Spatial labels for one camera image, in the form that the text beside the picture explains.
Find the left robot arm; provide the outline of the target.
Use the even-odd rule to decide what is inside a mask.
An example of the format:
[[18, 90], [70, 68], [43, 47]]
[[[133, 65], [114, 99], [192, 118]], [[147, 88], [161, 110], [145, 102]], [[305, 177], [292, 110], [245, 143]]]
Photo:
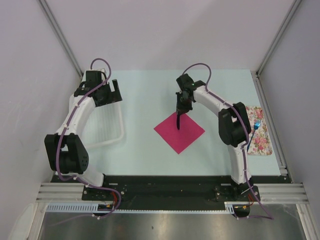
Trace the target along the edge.
[[104, 175], [89, 167], [89, 155], [81, 141], [82, 134], [90, 115], [95, 108], [115, 104], [123, 100], [118, 81], [112, 80], [114, 90], [110, 88], [110, 75], [102, 70], [87, 70], [79, 87], [70, 97], [69, 113], [54, 134], [46, 135], [44, 144], [50, 168], [62, 181], [78, 180], [93, 188], [93, 194], [100, 200], [110, 196], [111, 188], [104, 184]]

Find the pink paper napkin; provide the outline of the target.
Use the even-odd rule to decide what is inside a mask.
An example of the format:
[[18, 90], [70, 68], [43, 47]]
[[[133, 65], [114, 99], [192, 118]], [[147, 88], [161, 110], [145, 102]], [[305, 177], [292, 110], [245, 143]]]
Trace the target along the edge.
[[180, 128], [178, 129], [175, 112], [159, 123], [154, 130], [177, 154], [182, 153], [205, 133], [205, 130], [187, 114], [180, 116]]

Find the dark blue knife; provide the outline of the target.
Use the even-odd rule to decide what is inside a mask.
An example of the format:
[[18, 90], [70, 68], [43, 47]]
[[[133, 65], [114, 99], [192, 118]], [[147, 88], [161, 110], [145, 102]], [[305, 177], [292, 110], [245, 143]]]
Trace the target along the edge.
[[181, 114], [179, 112], [176, 113], [176, 127], [178, 130], [180, 130], [180, 119], [181, 119]]

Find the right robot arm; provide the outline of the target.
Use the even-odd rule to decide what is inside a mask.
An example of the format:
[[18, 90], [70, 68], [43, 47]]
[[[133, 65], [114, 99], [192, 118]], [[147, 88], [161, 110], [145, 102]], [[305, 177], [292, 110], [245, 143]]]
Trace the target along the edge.
[[242, 102], [229, 103], [209, 91], [201, 80], [194, 81], [187, 73], [176, 82], [180, 90], [176, 93], [176, 128], [180, 129], [180, 117], [193, 109], [192, 103], [199, 103], [218, 118], [218, 134], [227, 145], [231, 162], [231, 179], [236, 185], [230, 188], [231, 196], [242, 201], [249, 194], [245, 185], [251, 178], [247, 164], [247, 149], [251, 124], [246, 106]]

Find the blue metallic fork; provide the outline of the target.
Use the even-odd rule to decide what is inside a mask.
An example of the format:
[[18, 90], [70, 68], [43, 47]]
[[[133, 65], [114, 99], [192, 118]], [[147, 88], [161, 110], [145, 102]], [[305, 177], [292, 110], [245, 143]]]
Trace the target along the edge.
[[246, 151], [247, 151], [247, 152], [248, 152], [249, 149], [250, 149], [250, 146], [251, 146], [252, 140], [253, 140], [253, 138], [254, 138], [255, 132], [256, 132], [256, 130], [259, 129], [260, 125], [261, 125], [261, 120], [260, 120], [260, 119], [257, 120], [257, 121], [254, 123], [254, 125], [253, 125], [252, 135], [251, 135], [251, 137], [250, 137], [249, 143], [248, 143], [247, 148], [246, 148]]

